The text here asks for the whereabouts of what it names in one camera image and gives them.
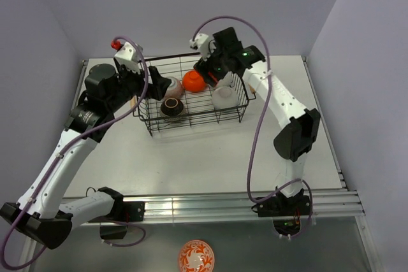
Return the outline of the grey white bowl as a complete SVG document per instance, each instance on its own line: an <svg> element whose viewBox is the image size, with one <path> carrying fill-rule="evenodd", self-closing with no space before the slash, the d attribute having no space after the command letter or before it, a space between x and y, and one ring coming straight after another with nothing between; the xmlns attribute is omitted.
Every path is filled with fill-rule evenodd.
<svg viewBox="0 0 408 272"><path fill-rule="evenodd" d="M233 82L232 72L228 72L225 77L219 81L219 86L230 87Z"/></svg>

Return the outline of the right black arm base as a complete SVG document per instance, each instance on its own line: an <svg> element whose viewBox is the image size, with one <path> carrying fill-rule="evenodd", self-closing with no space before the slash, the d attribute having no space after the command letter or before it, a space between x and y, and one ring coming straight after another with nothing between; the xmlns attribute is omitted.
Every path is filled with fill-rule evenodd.
<svg viewBox="0 0 408 272"><path fill-rule="evenodd" d="M312 200L303 194L303 189L293 197L278 193L251 208L260 218L272 217L277 234L287 238L299 235L312 225L312 209Z"/></svg>

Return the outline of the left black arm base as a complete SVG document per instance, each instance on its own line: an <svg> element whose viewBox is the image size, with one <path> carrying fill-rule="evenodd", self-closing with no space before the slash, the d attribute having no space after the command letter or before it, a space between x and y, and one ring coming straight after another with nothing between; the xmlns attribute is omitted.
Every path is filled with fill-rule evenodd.
<svg viewBox="0 0 408 272"><path fill-rule="evenodd" d="M96 217L88 224L99 224L99 236L112 244L125 243L124 239L131 233L140 234L137 242L146 237L146 231L136 223L144 219L145 202L124 202L118 215Z"/></svg>

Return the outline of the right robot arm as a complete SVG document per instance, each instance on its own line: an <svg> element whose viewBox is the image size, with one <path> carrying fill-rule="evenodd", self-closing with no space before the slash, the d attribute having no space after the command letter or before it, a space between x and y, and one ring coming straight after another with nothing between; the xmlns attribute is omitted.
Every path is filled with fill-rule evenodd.
<svg viewBox="0 0 408 272"><path fill-rule="evenodd" d="M278 187L276 207L288 215L298 206L297 195L303 189L303 170L307 154L316 141L321 115L307 109L290 93L270 68L270 58L251 45L243 47L233 27L211 36L196 32L190 47L199 51L200 60L194 70L204 81L216 86L228 73L236 74L250 85L265 102L261 115L270 110L280 131L273 139L277 154L285 162Z"/></svg>

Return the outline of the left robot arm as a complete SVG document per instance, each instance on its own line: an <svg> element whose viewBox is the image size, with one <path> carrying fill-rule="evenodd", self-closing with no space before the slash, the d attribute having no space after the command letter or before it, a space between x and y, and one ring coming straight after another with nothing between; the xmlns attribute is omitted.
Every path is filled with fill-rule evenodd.
<svg viewBox="0 0 408 272"><path fill-rule="evenodd" d="M80 166L103 139L114 113L143 93L161 100L171 80L154 66L145 74L130 72L123 65L98 64L91 67L84 84L39 177L17 202L1 208L5 221L49 249L59 247L72 230L88 221L119 221L124 216L123 195L108 187L71 203L64 204L62 199Z"/></svg>

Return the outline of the brown bowl beige inside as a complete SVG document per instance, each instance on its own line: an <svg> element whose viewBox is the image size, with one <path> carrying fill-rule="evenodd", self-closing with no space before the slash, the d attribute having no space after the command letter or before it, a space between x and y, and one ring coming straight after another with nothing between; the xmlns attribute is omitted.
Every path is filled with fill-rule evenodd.
<svg viewBox="0 0 408 272"><path fill-rule="evenodd" d="M186 112L185 106L180 99L168 98L161 103L160 114L162 117L176 117Z"/></svg>

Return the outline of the black white patterned bowl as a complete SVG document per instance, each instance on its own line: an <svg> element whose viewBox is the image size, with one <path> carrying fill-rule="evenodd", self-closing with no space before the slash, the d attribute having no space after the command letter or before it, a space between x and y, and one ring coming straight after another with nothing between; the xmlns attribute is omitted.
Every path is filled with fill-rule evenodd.
<svg viewBox="0 0 408 272"><path fill-rule="evenodd" d="M169 77L168 79L171 81L171 83L166 89L166 93L163 99L164 100L169 99L169 98L179 99L182 96L183 91L184 91L180 80L172 76Z"/></svg>

